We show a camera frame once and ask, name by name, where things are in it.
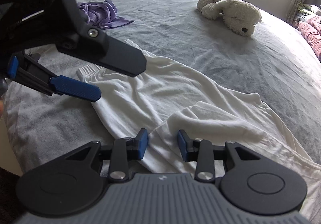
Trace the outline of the purple garment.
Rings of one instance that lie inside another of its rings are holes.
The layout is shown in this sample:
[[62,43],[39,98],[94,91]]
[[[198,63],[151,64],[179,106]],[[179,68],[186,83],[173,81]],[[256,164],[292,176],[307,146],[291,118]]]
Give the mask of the purple garment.
[[101,30],[123,27],[134,22],[118,15],[118,9],[111,0],[103,2],[78,2],[77,7],[83,20]]

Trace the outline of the white garment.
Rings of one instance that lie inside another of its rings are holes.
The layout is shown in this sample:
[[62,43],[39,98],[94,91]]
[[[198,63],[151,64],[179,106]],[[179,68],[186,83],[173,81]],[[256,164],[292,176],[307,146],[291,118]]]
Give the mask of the white garment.
[[237,141],[296,171],[307,184],[301,214],[320,223],[320,165],[314,163],[280,117],[257,93],[224,88],[182,63],[144,51],[146,70],[128,77],[96,64],[77,70],[81,81],[98,86],[93,103],[100,121],[119,139],[148,131],[142,164],[153,173],[193,173],[184,163],[177,132],[215,145]]

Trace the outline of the grey bed sheet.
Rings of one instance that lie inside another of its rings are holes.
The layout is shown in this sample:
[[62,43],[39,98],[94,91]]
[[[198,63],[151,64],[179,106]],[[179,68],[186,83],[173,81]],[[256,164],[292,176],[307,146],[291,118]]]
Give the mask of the grey bed sheet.
[[[320,162],[320,62],[297,29],[262,12],[254,34],[243,37],[220,19],[203,18],[198,0],[112,2],[131,24],[108,35],[183,63],[225,88],[258,93],[311,159]],[[88,141],[113,139],[90,102],[81,99],[10,83],[4,107],[8,139],[22,171]]]

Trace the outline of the white plush dog toy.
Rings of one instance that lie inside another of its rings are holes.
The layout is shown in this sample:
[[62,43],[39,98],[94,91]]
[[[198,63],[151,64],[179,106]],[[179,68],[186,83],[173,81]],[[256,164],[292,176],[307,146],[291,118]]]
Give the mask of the white plush dog toy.
[[196,6],[203,17],[222,17],[226,27],[241,36],[251,36],[262,21],[260,10],[243,0],[199,0]]

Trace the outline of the pink folded quilt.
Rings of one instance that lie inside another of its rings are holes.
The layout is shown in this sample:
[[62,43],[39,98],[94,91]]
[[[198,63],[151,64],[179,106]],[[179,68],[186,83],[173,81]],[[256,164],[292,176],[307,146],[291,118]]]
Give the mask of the pink folded quilt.
[[300,21],[298,24],[298,30],[307,43],[314,51],[318,60],[321,60],[321,29],[320,29],[320,16],[312,15],[308,16],[305,21]]

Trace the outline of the floral bedding pile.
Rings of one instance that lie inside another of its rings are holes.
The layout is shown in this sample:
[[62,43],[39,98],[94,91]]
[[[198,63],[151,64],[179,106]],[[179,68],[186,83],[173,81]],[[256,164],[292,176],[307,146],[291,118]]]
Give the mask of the floral bedding pile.
[[320,16],[320,7],[312,4],[304,4],[302,2],[297,3],[297,14],[294,18],[295,21],[305,21],[309,16],[317,15]]

